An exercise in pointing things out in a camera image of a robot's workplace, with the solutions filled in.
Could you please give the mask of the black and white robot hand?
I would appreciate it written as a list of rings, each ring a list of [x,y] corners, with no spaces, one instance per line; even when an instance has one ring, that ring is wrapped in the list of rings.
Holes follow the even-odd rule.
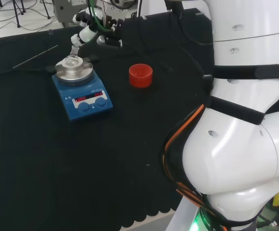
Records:
[[[82,30],[71,37],[73,45],[81,47],[93,40],[100,46],[122,48],[122,27],[127,10],[114,6],[104,9],[88,7],[74,15],[73,22]]]

